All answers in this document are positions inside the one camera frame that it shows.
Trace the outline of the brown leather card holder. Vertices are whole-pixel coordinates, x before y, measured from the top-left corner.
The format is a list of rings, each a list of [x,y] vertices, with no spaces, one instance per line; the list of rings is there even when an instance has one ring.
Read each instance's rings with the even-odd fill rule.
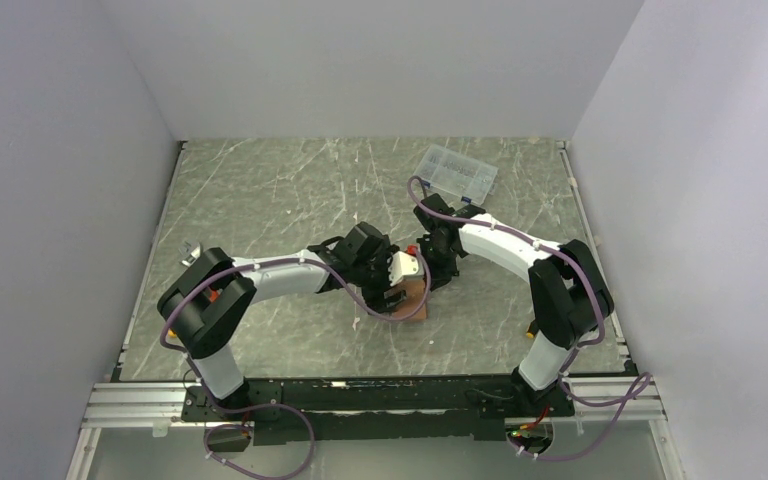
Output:
[[[423,301],[426,287],[425,278],[406,280],[397,285],[406,288],[408,299],[396,312],[385,315],[389,320],[404,317],[405,322],[423,322],[428,318],[427,306]]]

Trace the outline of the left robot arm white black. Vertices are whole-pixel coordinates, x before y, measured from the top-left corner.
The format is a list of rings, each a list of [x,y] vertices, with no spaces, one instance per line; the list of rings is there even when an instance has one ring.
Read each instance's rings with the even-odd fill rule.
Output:
[[[422,260],[360,222],[344,236],[288,255],[244,259],[219,247],[204,250],[160,296],[156,309],[165,332],[175,333],[180,351],[205,381],[208,407],[232,420],[251,403],[250,383],[230,346],[249,307],[354,286],[371,314],[391,320],[408,299],[399,286],[425,273]]]

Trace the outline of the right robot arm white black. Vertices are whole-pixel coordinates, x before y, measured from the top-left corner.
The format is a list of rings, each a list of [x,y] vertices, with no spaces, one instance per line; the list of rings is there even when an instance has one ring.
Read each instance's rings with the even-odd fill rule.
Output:
[[[580,240],[557,243],[531,237],[475,205],[455,210],[438,194],[417,201],[414,214],[425,231],[419,245],[431,289],[458,276],[457,261],[468,255],[527,282],[534,340],[512,373],[510,392],[517,411],[538,413],[576,351],[604,338],[605,321],[615,309],[590,248]]]

